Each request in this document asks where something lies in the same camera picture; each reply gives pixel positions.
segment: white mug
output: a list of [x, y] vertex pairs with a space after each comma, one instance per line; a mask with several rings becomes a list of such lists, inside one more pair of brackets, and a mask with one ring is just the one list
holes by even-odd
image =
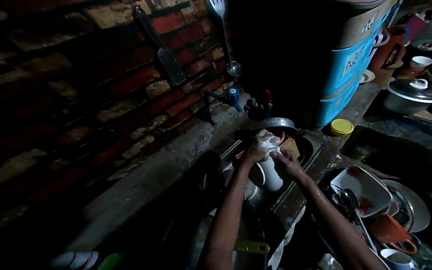
[[396, 249], [383, 249], [381, 256], [391, 270], [411, 270], [411, 257]]

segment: white cup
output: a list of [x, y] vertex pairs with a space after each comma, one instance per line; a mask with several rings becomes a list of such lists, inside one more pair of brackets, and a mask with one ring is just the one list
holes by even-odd
[[396, 249], [383, 249], [381, 256], [391, 270], [411, 270], [411, 257]]
[[432, 59], [426, 56], [415, 56], [411, 58], [409, 65], [412, 68], [423, 68], [432, 64]]

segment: faucet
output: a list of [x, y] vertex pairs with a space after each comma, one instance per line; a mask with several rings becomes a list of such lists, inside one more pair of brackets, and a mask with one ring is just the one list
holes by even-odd
[[236, 87], [230, 87], [224, 91], [224, 94], [216, 94], [209, 89], [204, 90], [205, 93], [212, 96], [213, 98], [221, 101], [229, 106], [235, 107], [238, 113], [241, 113], [241, 106], [238, 104], [238, 100], [240, 99], [240, 90]]

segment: yellow handle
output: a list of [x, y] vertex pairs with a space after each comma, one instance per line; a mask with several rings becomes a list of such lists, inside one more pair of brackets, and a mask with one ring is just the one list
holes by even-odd
[[265, 242], [236, 240], [233, 250], [266, 255], [269, 253], [269, 246]]

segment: white plate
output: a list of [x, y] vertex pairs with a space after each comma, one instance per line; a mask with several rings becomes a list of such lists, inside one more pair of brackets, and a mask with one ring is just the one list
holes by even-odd
[[421, 199], [421, 197], [416, 194], [416, 192], [414, 192], [411, 188], [401, 183], [386, 179], [382, 179], [381, 181], [385, 185], [393, 187], [394, 189], [399, 191], [401, 195], [403, 195], [404, 199], [406, 199], [406, 201], [411, 204], [414, 211], [414, 224], [411, 227], [411, 230], [409, 230], [409, 232], [417, 233], [426, 229], [426, 227], [428, 227], [429, 225], [429, 222], [431, 221], [431, 215], [429, 213], [428, 206], [426, 206], [423, 199]]
[[[383, 210], [393, 199], [393, 195], [375, 179], [375, 176], [358, 166], [347, 167], [331, 181], [331, 184], [342, 189], [349, 188], [356, 195], [360, 205], [364, 205], [365, 201], [371, 205], [365, 212], [359, 211], [361, 218], [367, 218]], [[332, 188], [336, 193], [339, 192], [337, 188]]]

